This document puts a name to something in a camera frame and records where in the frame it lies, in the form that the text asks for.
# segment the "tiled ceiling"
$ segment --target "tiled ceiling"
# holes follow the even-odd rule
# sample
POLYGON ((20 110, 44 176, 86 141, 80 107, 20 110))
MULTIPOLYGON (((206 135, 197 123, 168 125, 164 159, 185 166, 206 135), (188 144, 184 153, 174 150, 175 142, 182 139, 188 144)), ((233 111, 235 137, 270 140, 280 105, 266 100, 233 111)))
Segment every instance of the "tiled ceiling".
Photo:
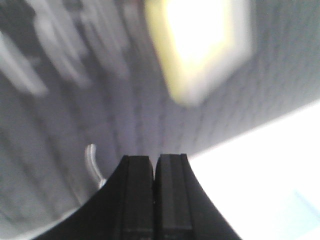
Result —
POLYGON ((1 36, 25 56, 47 93, 23 92, 2 63, 0 238, 46 225, 97 190, 84 162, 90 143, 108 177, 123 155, 148 155, 153 164, 160 153, 190 155, 320 97, 319 1, 253 1, 256 54, 190 108, 169 97, 142 2, 27 2, 0 1, 1 36), (65 61, 80 76, 57 65, 55 51, 72 47, 46 50, 46 35, 41 39, 36 26, 42 18, 55 19, 55 28, 68 19, 74 32, 56 35, 78 37, 70 42, 83 53, 66 54, 65 61))

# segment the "blurry light fixture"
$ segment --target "blurry light fixture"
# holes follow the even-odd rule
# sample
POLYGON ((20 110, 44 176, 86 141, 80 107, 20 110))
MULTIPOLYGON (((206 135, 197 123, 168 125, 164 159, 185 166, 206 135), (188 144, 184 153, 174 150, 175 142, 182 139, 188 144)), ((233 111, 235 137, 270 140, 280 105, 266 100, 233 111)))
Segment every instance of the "blurry light fixture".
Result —
POLYGON ((145 17, 177 103, 201 103, 253 54, 248 0, 147 0, 145 17))

